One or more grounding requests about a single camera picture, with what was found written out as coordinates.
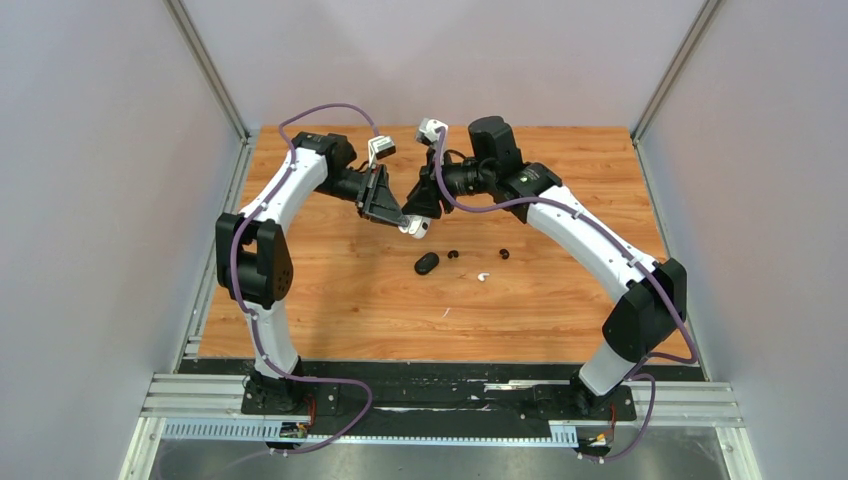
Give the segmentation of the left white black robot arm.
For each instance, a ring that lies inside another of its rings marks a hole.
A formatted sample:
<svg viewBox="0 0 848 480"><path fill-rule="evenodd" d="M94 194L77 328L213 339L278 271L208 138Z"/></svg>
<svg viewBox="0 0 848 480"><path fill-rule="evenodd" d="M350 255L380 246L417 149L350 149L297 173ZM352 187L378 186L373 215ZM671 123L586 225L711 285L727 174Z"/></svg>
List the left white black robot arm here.
<svg viewBox="0 0 848 480"><path fill-rule="evenodd" d="M409 220L390 191L381 159L395 142L375 134L367 159L341 134L300 132L272 180L239 213L223 213L215 224L216 272L220 286L237 302L250 328L255 365L242 410L294 413L306 400L301 357L293 346L285 298L294 277L286 239L289 226L313 192L352 203L371 222L406 227Z"/></svg>

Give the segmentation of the white earbud charging case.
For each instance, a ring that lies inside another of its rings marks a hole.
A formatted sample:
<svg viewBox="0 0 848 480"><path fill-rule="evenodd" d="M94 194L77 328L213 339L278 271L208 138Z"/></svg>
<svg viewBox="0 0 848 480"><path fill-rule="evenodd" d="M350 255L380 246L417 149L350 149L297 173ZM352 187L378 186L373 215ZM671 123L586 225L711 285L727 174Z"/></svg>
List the white earbud charging case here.
<svg viewBox="0 0 848 480"><path fill-rule="evenodd" d="M399 227L402 233L422 239L428 232L432 219L420 215L407 215L406 224Z"/></svg>

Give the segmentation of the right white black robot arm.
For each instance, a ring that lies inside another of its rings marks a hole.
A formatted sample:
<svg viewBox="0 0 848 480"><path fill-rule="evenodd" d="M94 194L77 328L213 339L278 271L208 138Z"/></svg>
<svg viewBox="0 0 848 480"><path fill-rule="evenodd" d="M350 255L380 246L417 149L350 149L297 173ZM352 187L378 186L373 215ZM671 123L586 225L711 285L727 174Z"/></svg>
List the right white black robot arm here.
<svg viewBox="0 0 848 480"><path fill-rule="evenodd" d="M445 153L448 127L425 118L415 134L427 163L403 207L401 231L423 237L430 223L459 205L459 197L486 193L494 209L513 214L545 234L591 273L615 305L593 356L572 376L570 404L596 417L612 392L673 332L684 333L687 272L675 259L657 261L626 242L541 163L524 161L511 126L500 116L468 127L473 154L460 163Z"/></svg>

